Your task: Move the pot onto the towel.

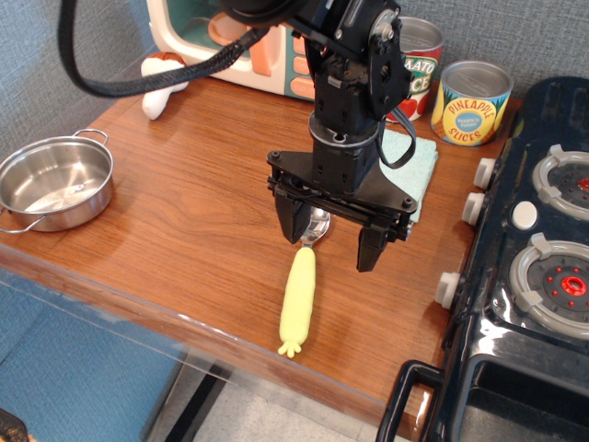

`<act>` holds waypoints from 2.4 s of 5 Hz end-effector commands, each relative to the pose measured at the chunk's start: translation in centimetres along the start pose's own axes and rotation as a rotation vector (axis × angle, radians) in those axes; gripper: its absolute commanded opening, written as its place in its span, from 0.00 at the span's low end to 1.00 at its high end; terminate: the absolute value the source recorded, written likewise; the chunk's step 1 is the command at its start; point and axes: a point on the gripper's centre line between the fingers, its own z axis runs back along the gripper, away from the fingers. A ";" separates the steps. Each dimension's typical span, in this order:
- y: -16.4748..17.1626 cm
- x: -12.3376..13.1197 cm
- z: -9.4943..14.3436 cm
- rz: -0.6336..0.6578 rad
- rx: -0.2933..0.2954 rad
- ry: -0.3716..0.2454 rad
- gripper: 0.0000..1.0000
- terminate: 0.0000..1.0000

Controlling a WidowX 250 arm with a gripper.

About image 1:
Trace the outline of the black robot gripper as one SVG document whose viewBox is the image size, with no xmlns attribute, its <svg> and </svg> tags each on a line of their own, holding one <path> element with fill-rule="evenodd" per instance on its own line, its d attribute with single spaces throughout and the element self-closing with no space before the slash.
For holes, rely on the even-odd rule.
<svg viewBox="0 0 589 442">
<path fill-rule="evenodd" d="M 379 167 L 380 160 L 385 164 L 385 127 L 377 123 L 358 134 L 344 134 L 311 123 L 310 152 L 268 154 L 269 189 L 283 236 L 291 244 L 306 231 L 313 206 L 363 226 L 356 266 L 360 273 L 374 270 L 389 241 L 408 238 L 417 202 Z"/>
</svg>

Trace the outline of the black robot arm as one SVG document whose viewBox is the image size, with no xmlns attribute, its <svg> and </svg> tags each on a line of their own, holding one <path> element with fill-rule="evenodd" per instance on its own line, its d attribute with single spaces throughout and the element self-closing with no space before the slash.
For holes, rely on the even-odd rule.
<svg viewBox="0 0 589 442">
<path fill-rule="evenodd" d="M 305 42 L 315 90 L 308 121 L 313 149 L 267 157 L 283 235 L 298 241 L 313 208 L 344 217 L 361 226 L 357 269 L 373 270 L 388 243 L 409 235 L 417 208 L 385 176 L 386 169 L 405 166 L 416 145 L 393 159 L 382 146 L 388 116 L 416 134 L 399 110 L 412 76 L 400 48 L 397 3 L 225 1 L 223 9 L 253 29 L 289 27 Z"/>
</svg>

